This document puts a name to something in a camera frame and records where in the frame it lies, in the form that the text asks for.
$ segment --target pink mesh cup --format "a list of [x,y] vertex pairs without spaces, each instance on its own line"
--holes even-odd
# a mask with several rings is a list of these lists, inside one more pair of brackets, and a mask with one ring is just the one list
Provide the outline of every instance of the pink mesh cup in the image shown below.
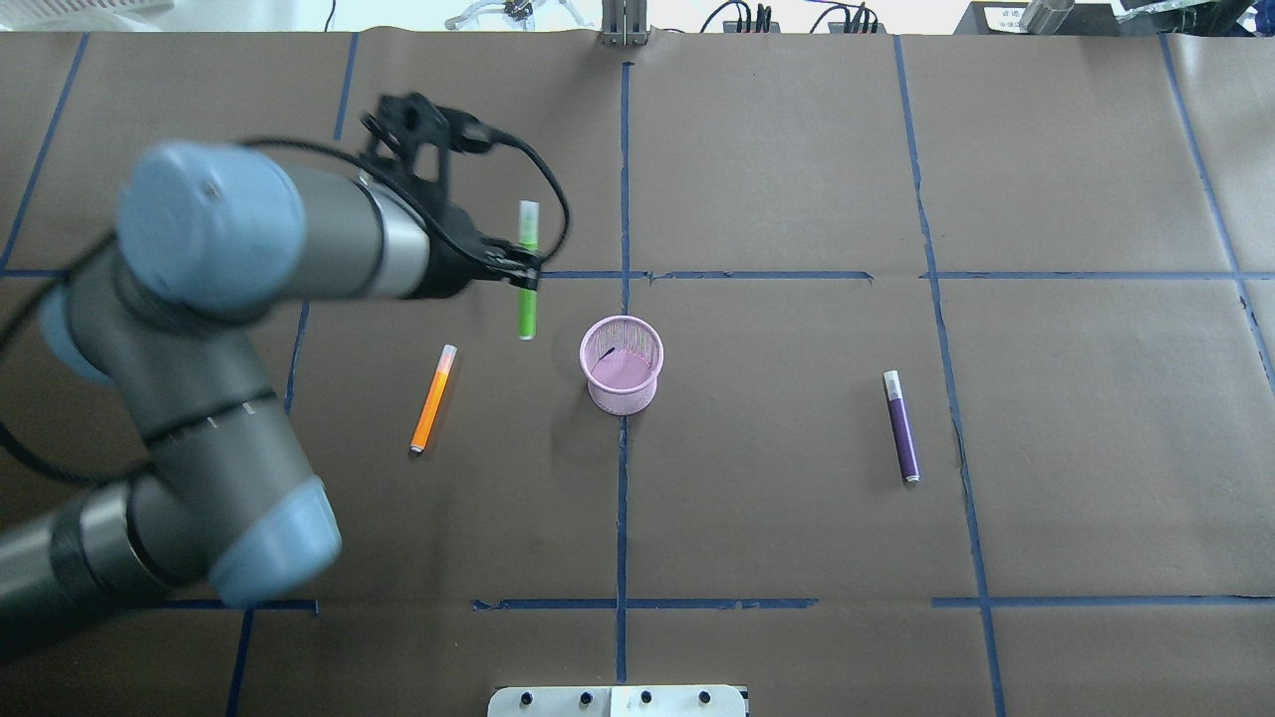
[[580,369],[589,395],[607,413],[630,416],[655,397],[664,344],[650,324],[634,316],[608,316],[580,342]]

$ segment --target light blue cap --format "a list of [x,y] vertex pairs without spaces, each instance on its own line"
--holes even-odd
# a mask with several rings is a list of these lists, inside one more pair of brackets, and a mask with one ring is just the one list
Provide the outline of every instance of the light blue cap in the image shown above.
[[245,147],[152,147],[133,167],[117,219],[124,258],[142,283],[207,311],[270,301],[305,248],[296,185]]
[[75,346],[75,339],[71,338],[70,320],[66,314],[65,286],[55,287],[40,302],[40,333],[45,336],[45,343],[54,352],[54,356],[57,356],[73,371],[93,383],[113,385],[111,376],[107,376],[91,364],[80,353],[79,347]]
[[340,532],[314,476],[277,503],[213,563],[208,582],[231,607],[251,607],[305,583],[340,555]]

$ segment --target table surface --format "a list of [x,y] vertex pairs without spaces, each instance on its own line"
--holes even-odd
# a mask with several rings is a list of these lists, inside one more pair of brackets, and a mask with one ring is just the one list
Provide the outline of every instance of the table surface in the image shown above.
[[[502,685],[625,681],[747,685],[756,714],[1275,703],[1271,43],[376,29],[3,34],[0,59],[5,313],[111,225],[145,145],[353,149],[380,93],[521,135],[576,213],[532,342],[500,285],[277,307],[254,341],[342,559],[289,602],[195,587],[0,667],[0,712],[482,714]],[[484,230],[519,199],[557,227],[520,157],[454,168]],[[627,420],[576,361],[625,311],[667,353]],[[142,450],[36,332],[0,406],[79,466]],[[0,469],[0,526],[69,496]]]

